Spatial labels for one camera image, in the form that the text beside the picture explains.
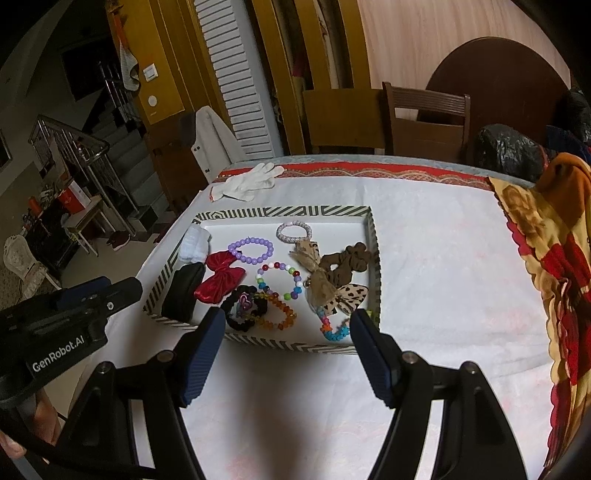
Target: white louvered panel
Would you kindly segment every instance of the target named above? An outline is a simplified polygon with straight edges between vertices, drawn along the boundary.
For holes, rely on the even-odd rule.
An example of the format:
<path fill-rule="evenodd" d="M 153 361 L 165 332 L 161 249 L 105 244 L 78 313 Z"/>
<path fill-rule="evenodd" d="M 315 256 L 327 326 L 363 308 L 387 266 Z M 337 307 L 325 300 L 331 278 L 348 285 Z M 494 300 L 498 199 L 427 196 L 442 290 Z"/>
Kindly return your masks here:
<path fill-rule="evenodd" d="M 236 4 L 237 1 L 243 2 L 196 0 L 195 9 L 238 143 L 249 159 L 263 160 L 275 157 L 273 145 L 280 147 L 280 140 L 272 108 L 266 106 L 267 110 L 263 109 L 257 91 L 258 88 L 264 90 L 263 93 L 267 96 L 266 105 L 270 105 L 267 85 L 260 82 L 257 86 L 252 76 L 249 54 L 243 44 L 236 13 L 238 11 L 244 22 L 245 6 L 243 3 Z M 258 57 L 256 61 L 257 68 L 261 70 Z M 257 70 L 258 78 L 262 78 L 261 72 Z M 266 117 L 273 122 L 276 140 L 269 134 Z"/>

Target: white tablecloth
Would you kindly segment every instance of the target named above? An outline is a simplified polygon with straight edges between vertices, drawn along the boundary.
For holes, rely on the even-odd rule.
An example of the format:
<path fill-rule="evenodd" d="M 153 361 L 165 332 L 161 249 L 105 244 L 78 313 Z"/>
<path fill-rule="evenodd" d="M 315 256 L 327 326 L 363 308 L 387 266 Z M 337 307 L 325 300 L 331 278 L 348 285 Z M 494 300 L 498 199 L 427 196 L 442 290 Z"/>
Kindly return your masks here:
<path fill-rule="evenodd" d="M 183 332 L 142 312 L 148 288 L 196 212 L 244 207 L 201 192 L 138 273 L 145 291 L 113 316 L 94 366 L 146 361 Z M 248 206 L 369 205 L 380 241 L 381 329 L 432 364 L 476 361 L 517 437 L 530 478 L 550 432 L 550 357 L 540 294 L 492 192 L 397 179 L 278 179 Z M 183 411 L 206 476 L 236 479 L 364 479 L 392 411 L 376 399 L 357 356 L 273 351 L 224 341 L 203 394 Z M 417 478 L 429 478 L 441 403 L 434 403 Z M 142 420 L 139 457 L 150 465 Z"/>

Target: blanket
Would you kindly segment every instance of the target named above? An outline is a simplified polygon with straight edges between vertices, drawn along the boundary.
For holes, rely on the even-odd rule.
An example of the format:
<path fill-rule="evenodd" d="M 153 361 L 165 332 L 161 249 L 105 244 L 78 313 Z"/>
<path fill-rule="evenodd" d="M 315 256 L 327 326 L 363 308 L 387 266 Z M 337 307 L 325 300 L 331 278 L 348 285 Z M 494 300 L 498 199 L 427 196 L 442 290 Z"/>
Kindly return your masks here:
<path fill-rule="evenodd" d="M 548 471 L 591 404 L 591 168 L 561 153 L 533 188 L 490 181 L 548 317 L 554 384 Z"/>

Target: light switch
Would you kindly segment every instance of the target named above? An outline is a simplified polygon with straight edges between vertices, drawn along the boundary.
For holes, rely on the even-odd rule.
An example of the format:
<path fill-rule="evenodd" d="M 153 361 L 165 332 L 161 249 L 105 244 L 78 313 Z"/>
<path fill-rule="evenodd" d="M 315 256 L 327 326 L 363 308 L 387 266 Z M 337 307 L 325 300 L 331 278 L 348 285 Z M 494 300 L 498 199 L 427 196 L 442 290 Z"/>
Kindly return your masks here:
<path fill-rule="evenodd" d="M 146 82 L 151 82 L 157 78 L 158 71 L 156 70 L 156 65 L 152 64 L 144 68 L 144 77 L 146 78 Z"/>

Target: screw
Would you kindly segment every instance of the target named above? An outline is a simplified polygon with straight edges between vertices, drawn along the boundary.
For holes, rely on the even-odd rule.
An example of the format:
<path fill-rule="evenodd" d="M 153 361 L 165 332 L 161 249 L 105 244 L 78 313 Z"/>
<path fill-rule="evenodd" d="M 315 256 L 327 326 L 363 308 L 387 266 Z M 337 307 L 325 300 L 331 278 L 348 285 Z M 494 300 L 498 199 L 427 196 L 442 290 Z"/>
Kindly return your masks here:
<path fill-rule="evenodd" d="M 478 365 L 476 365 L 474 362 L 466 362 L 464 364 L 464 368 L 468 370 L 472 375 L 478 372 Z"/>
<path fill-rule="evenodd" d="M 402 354 L 402 360 L 410 365 L 414 365 L 418 362 L 418 355 L 415 352 L 404 352 Z"/>
<path fill-rule="evenodd" d="M 167 364 L 174 358 L 174 352 L 172 350 L 162 350 L 161 352 L 156 355 L 156 359 L 158 362 L 162 362 Z"/>
<path fill-rule="evenodd" d="M 112 365 L 111 362 L 102 362 L 98 365 L 98 367 L 96 367 L 96 371 L 98 373 L 100 373 L 101 375 L 104 375 L 109 370 L 111 370 L 111 365 Z"/>

